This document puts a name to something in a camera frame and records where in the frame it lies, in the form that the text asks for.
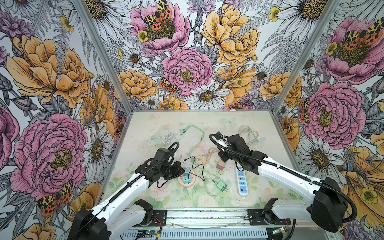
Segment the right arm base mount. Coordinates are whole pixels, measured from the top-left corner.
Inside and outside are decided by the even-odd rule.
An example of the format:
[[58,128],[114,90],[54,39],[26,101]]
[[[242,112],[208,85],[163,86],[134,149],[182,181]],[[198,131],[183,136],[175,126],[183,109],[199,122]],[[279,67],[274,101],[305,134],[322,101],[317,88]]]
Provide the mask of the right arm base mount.
[[251,226],[291,225],[290,219],[279,219],[272,211],[265,211],[264,209],[248,209],[246,219]]

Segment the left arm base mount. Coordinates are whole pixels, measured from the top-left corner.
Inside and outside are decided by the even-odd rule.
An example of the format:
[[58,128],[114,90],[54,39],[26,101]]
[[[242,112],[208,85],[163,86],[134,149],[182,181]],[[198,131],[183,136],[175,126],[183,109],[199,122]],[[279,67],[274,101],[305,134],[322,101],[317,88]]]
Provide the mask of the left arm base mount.
[[151,210],[145,213],[144,219],[139,223],[140,227],[164,227],[167,222],[167,210]]

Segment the white blue power strip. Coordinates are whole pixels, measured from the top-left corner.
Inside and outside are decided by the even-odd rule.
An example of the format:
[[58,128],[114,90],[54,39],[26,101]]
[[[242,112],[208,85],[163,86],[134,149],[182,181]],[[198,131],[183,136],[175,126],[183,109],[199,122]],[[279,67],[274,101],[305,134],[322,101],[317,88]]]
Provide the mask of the white blue power strip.
[[241,197],[246,197],[249,194],[247,179],[244,171],[237,170],[237,186]]

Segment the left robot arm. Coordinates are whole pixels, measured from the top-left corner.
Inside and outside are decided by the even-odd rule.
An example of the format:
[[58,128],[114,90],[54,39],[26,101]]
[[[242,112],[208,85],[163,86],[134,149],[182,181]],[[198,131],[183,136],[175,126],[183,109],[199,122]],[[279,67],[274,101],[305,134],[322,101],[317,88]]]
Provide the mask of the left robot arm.
[[169,181],[183,175],[180,162],[174,162],[180,144],[159,148],[153,158],[140,165],[132,177],[113,195],[92,209],[76,215],[68,238],[70,240],[114,240],[128,228],[148,224],[153,206],[136,198],[160,179]]

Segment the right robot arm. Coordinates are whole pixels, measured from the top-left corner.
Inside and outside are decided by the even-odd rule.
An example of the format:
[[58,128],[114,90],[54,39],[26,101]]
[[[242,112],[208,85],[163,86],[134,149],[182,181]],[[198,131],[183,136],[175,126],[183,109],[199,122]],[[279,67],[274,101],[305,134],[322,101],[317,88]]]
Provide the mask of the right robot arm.
[[335,180],[321,180],[286,167],[260,151],[251,150],[238,134],[228,137],[218,132],[210,134],[209,139],[218,147],[223,162],[232,160],[244,171],[274,180],[303,197],[302,201],[272,198],[264,208],[265,213],[279,219],[312,221],[331,233],[356,219],[357,206]]

